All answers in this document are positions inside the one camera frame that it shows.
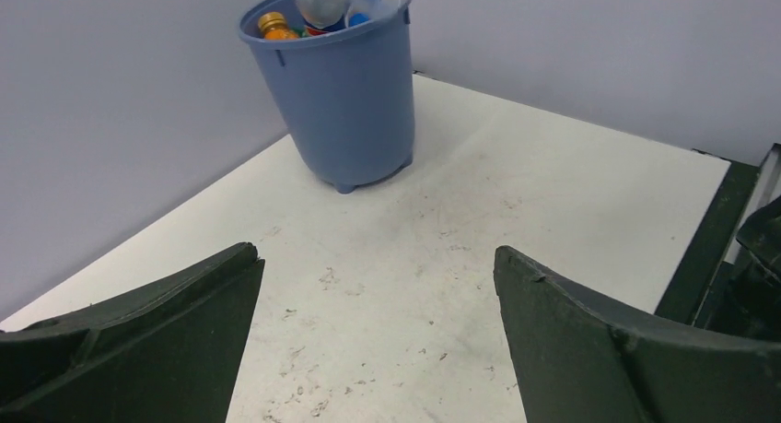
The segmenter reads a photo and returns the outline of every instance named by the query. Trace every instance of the gray wall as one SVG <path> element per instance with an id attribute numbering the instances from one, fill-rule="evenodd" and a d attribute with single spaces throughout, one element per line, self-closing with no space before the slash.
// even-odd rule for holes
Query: gray wall
<path id="1" fill-rule="evenodd" d="M 282 133 L 235 31 L 257 1 L 0 0 L 0 317 Z M 757 163 L 781 141 L 779 2 L 414 0 L 414 61 Z"/>
<path id="2" fill-rule="evenodd" d="M 414 0 L 415 65 L 758 163 L 781 141 L 781 0 Z"/>
<path id="3" fill-rule="evenodd" d="M 0 318 L 282 134 L 256 1 L 0 0 Z"/>

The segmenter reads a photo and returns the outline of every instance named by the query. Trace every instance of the white table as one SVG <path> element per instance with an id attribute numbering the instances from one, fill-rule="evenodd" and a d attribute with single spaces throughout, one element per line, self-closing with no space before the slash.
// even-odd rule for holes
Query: white table
<path id="1" fill-rule="evenodd" d="M 285 138 L 0 326 L 252 241 L 267 266 L 228 421 L 523 421 L 494 249 L 653 311 L 728 163 L 422 77 L 414 92 L 415 163 L 388 182 L 339 195 Z"/>

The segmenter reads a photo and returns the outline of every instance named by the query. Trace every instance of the bottle cap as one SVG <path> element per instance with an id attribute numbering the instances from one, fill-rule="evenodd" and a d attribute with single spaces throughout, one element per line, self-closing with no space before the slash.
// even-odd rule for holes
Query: bottle cap
<path id="1" fill-rule="evenodd" d="M 265 33 L 272 25 L 280 24 L 287 25 L 287 20 L 285 20 L 285 16 L 282 13 L 277 13 L 276 11 L 266 13 L 258 19 L 258 29 L 261 30 L 261 33 Z"/>

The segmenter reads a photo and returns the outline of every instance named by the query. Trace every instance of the blue bucket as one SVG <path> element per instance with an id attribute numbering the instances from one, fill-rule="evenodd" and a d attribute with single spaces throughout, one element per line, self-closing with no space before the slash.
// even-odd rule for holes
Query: blue bucket
<path id="1" fill-rule="evenodd" d="M 409 11 L 349 29 L 267 41 L 258 19 L 271 11 L 291 28 L 304 20 L 294 0 L 265 0 L 239 35 L 252 49 L 307 166 L 343 194 L 412 163 L 414 104 Z"/>

